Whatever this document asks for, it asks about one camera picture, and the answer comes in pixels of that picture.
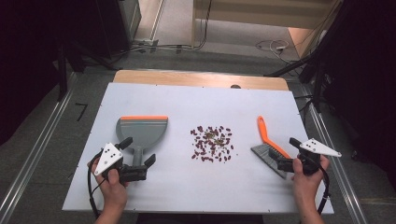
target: hand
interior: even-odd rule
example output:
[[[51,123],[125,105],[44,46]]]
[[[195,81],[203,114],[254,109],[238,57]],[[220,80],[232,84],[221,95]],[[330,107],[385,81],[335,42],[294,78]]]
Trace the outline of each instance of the hand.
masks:
[[[93,162],[92,173],[95,171],[99,159]],[[101,175],[95,177],[98,184],[102,183],[99,188],[105,199],[102,214],[95,223],[117,223],[127,203],[126,187],[129,183],[125,183],[125,186],[120,183],[119,172],[116,169],[110,170],[107,176],[108,181],[105,180],[103,183],[104,178]]]
[[[320,165],[324,170],[329,166],[329,160],[320,156]],[[293,192],[294,200],[300,211],[300,216],[303,223],[323,223],[320,215],[317,212],[315,198],[318,191],[318,186],[323,173],[318,170],[312,175],[304,175],[303,164],[300,159],[293,160],[294,177],[293,180]]]

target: wooden board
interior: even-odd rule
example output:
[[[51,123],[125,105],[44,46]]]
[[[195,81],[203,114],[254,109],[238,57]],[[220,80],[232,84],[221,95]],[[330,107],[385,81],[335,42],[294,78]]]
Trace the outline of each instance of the wooden board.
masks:
[[[120,70],[114,82],[195,87],[231,88],[288,91],[286,80],[281,77],[248,77],[219,73],[172,72],[157,70]]]
[[[194,0],[195,19],[205,19],[210,0]],[[314,29],[331,0],[217,0],[210,20]]]
[[[251,150],[260,145],[257,117],[264,116],[270,138],[293,157],[297,149],[289,138],[307,140],[298,108],[290,91],[238,90],[110,83],[92,133],[81,155],[63,210],[91,210],[87,192],[87,162],[107,142],[119,142],[115,125],[125,115],[166,115],[168,128],[161,142],[145,151],[157,161],[146,181],[128,187],[126,210],[165,213],[295,213],[291,175],[280,178]],[[230,128],[228,161],[192,159],[195,142],[191,130]],[[133,153],[124,150],[124,162]],[[319,203],[324,186],[320,185]],[[99,208],[100,192],[95,192]],[[333,213],[326,203],[324,213]]]

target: black cable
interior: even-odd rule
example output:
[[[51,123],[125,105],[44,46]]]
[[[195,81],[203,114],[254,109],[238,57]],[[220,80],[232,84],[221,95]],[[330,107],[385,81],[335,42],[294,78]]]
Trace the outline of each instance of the black cable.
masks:
[[[305,37],[305,39],[304,39],[302,42],[300,42],[300,43],[294,45],[293,47],[296,47],[296,46],[298,46],[298,45],[303,44],[303,43],[305,42],[305,40],[306,40],[309,36],[311,36],[311,35],[314,33],[315,30],[317,30],[317,29],[319,28],[320,25],[322,25],[325,21],[327,21],[327,20],[330,18],[331,14],[332,14],[332,11],[329,12],[329,14],[326,16],[326,18],[324,19],[324,21],[320,22],[320,23],[309,33],[309,35]]]
[[[88,193],[90,194],[90,204],[91,204],[91,208],[92,208],[92,211],[93,211],[96,219],[99,218],[100,213],[99,213],[98,209],[96,208],[95,199],[93,198],[93,191],[92,191],[92,185],[91,185],[91,174],[92,174],[91,170],[92,170],[93,163],[95,162],[95,160],[102,156],[102,151],[103,150],[101,150],[98,154],[96,154],[92,158],[92,160],[90,161],[90,165],[88,167]]]
[[[147,45],[147,44],[137,43],[137,45],[139,45],[138,47],[135,47],[133,49],[125,51],[122,54],[125,54],[125,53],[128,53],[128,52],[132,52],[132,51],[138,51],[138,50],[141,50],[141,49],[159,49],[159,48],[185,49],[185,50],[199,50],[199,49],[201,49],[205,45],[206,38],[207,38],[207,25],[208,25],[208,22],[209,22],[209,16],[210,16],[210,9],[211,8],[212,8],[212,0],[210,0],[209,6],[208,6],[207,12],[206,12],[204,39],[201,41],[199,46],[194,46],[193,48],[191,48],[190,45],[157,45],[157,46],[151,46],[151,45]]]
[[[262,41],[260,41],[259,43],[257,43],[257,44],[255,45],[255,47],[256,47],[256,49],[259,49],[259,50],[262,50],[262,51],[271,51],[271,52],[273,52],[273,53],[275,54],[275,56],[276,56],[279,60],[281,60],[281,61],[283,61],[283,62],[285,63],[285,67],[286,67],[286,66],[288,66],[288,64],[294,63],[294,62],[296,62],[296,61],[287,61],[287,60],[283,59],[283,58],[281,57],[281,54],[282,54],[282,52],[284,51],[284,49],[277,49],[277,50],[278,50],[278,53],[276,53],[275,51],[272,50],[271,44],[270,44],[270,47],[269,47],[270,49],[263,49],[262,46],[260,45],[261,43],[265,43],[265,42],[271,42],[271,43],[274,43],[274,42],[275,42],[275,43],[279,43],[280,41],[283,41],[283,42],[287,43],[286,46],[281,46],[281,47],[284,47],[284,48],[287,48],[287,47],[288,47],[289,42],[284,41],[284,40],[262,40]],[[297,76],[300,75],[300,73],[298,73],[298,72],[296,71],[296,69],[293,69],[293,71],[297,74]],[[291,77],[296,77],[295,75],[293,75],[293,74],[290,73],[290,72],[288,72],[288,74],[289,74]]]
[[[327,174],[327,172],[323,169],[323,167],[320,165],[320,163],[317,163],[316,161],[313,161],[311,158],[306,157],[302,154],[300,154],[300,157],[302,157],[303,160],[307,160],[312,164],[315,164],[319,170],[323,173],[323,182],[324,182],[324,186],[325,186],[325,190],[323,192],[323,197],[322,200],[320,202],[320,205],[318,207],[318,213],[321,214],[321,212],[323,211],[324,205],[327,202],[327,200],[329,199],[330,196],[330,178]]]
[[[305,103],[305,105],[301,109],[299,109],[299,112],[304,111],[304,113],[303,113],[303,125],[304,126],[306,123],[306,114],[308,113],[309,105],[312,104],[313,102],[314,102],[314,99],[312,97],[308,102]]]
[[[100,182],[99,185],[93,189],[92,193],[95,193],[95,191],[103,184],[103,182],[105,182],[105,179],[103,179],[102,182]]]
[[[306,98],[312,98],[314,95],[305,95],[305,96],[294,96],[294,99],[306,99]]]

